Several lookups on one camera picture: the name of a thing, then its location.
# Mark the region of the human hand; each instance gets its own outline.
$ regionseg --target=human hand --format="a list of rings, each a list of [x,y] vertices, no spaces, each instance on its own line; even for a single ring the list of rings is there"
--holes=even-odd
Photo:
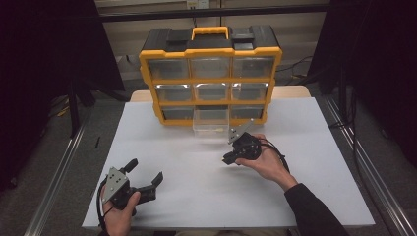
[[[132,212],[139,202],[140,192],[134,193],[123,210],[113,207],[113,203],[108,201],[103,204],[104,220],[107,233],[111,236],[126,236],[131,228]]]
[[[265,135],[253,135],[261,143],[267,144]],[[256,170],[265,179],[274,181],[284,191],[297,185],[297,180],[284,168],[280,156],[272,148],[262,146],[262,153],[256,160],[237,158],[236,164],[241,164]]]

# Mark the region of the human arm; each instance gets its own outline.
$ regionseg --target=human arm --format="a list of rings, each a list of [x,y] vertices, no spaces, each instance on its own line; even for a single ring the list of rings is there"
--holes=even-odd
[[[105,232],[100,235],[110,236],[126,236],[131,228],[132,212],[139,202],[141,197],[140,192],[136,192],[129,199],[126,207],[123,210],[113,207],[113,203],[108,201],[103,204],[102,209],[104,212],[104,220],[106,225],[107,234]]]
[[[264,135],[254,136],[267,143]],[[262,146],[258,159],[238,158],[236,163],[256,170],[262,177],[277,183],[284,190],[301,235],[348,235],[328,207],[283,167],[279,155],[272,148]]]

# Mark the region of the metal bracket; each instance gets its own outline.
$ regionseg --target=metal bracket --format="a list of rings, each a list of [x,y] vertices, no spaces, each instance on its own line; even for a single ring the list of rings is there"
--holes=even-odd
[[[128,181],[129,178],[126,175],[118,169],[111,167],[108,171],[102,202],[104,204],[107,203]]]
[[[245,133],[253,124],[254,119],[251,118],[251,120],[249,120],[247,123],[243,125],[240,125],[235,128],[230,128],[228,144],[232,144],[233,142],[237,141],[243,135],[243,133]]]

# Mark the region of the white tabletop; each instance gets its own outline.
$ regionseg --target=white tabletop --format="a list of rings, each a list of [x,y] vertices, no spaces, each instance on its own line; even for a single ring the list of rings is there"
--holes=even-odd
[[[249,133],[264,133],[286,155],[291,173],[304,183],[345,226],[375,224],[313,98],[275,99],[268,120]],[[143,187],[159,171],[164,180],[157,199],[137,206],[134,229],[260,228],[295,226],[283,191],[252,169],[224,164],[232,150],[207,143],[191,127],[159,124],[151,102],[127,103],[100,181],[111,166],[137,158],[127,176]],[[96,228],[95,195],[83,227]]]

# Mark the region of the storage organizer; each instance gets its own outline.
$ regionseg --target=storage organizer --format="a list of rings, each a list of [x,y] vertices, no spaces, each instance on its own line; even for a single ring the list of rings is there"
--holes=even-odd
[[[160,123],[197,135],[265,123],[281,55],[270,26],[251,26],[153,29],[139,58]]]

